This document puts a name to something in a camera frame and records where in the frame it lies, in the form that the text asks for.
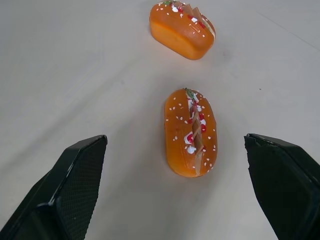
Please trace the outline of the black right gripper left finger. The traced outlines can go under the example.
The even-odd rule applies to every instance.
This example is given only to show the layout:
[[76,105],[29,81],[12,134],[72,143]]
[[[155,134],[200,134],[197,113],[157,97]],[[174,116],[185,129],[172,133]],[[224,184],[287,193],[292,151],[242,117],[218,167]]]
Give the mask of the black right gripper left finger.
[[101,182],[106,135],[67,147],[0,230],[0,240],[84,240]]

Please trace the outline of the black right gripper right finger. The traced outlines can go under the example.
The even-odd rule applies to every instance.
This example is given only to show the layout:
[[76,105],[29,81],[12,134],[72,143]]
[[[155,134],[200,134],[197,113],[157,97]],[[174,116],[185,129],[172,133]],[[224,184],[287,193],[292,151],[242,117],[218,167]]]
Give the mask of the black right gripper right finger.
[[256,199],[278,240],[320,240],[320,165],[300,146],[244,136]]

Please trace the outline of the orange toy hot dog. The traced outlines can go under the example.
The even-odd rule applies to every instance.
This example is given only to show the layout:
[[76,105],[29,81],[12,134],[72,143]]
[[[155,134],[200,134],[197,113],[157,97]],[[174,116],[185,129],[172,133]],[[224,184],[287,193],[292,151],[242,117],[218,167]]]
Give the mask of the orange toy hot dog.
[[156,3],[149,26],[155,40],[189,60],[201,59],[216,39],[213,24],[198,7],[176,0]]
[[217,160],[217,123],[208,100],[198,91],[182,88],[164,105],[166,160],[187,178],[209,173]]

